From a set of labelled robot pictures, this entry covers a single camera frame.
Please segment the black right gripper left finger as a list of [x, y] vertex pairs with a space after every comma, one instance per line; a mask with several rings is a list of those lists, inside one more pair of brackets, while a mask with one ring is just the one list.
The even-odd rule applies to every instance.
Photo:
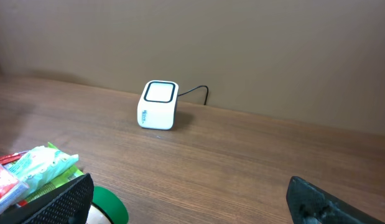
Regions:
[[85, 224], [92, 203], [94, 184], [85, 174], [0, 215], [0, 224]]

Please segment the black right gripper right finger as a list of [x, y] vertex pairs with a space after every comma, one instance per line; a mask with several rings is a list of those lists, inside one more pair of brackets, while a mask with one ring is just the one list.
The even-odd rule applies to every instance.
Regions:
[[286, 201], [295, 224], [385, 224], [298, 176], [290, 179]]

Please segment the green candy bag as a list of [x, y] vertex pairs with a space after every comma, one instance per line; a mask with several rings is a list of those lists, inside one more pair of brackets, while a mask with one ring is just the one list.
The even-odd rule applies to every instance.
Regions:
[[69, 181], [71, 181], [73, 179], [76, 179], [77, 177], [79, 177], [81, 175], [83, 175], [83, 172], [81, 170], [79, 170], [79, 168], [75, 164], [74, 167], [70, 168], [69, 170], [67, 170], [66, 172], [61, 174], [60, 176], [54, 178], [54, 180], [52, 180], [48, 184], [44, 185], [38, 191], [34, 192], [33, 194], [31, 194], [30, 196], [28, 196], [24, 200], [16, 202], [16, 205], [18, 207], [23, 207], [23, 206], [27, 205], [28, 203], [30, 203], [31, 201], [49, 193], [52, 190], [55, 190], [55, 189], [61, 187], [62, 185], [68, 183]]

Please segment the green-lidded jar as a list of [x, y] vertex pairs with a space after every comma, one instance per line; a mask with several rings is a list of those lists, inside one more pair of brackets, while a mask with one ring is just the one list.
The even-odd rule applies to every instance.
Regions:
[[128, 221], [129, 214], [122, 201], [112, 191], [94, 186], [86, 224], [127, 224]]

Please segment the mint wet wipes packet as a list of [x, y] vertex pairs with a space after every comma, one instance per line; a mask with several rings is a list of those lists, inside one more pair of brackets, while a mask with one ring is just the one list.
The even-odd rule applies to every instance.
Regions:
[[28, 185], [16, 202], [24, 200], [60, 176], [78, 162], [78, 154], [69, 155], [51, 143], [29, 150], [19, 160], [5, 168]]

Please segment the red small carton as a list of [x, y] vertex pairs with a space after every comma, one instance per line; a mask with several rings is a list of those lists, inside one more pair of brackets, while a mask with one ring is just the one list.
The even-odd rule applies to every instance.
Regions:
[[0, 214], [17, 202], [29, 186], [0, 165]]

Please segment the red stick sachet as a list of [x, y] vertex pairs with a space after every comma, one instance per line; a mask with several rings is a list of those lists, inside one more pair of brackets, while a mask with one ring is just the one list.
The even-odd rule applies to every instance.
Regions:
[[27, 153], [27, 151], [22, 151], [22, 152], [16, 152], [13, 154], [8, 154], [5, 156], [0, 156], [0, 164], [6, 165], [6, 164], [12, 163], [14, 161], [17, 161], [26, 153]]

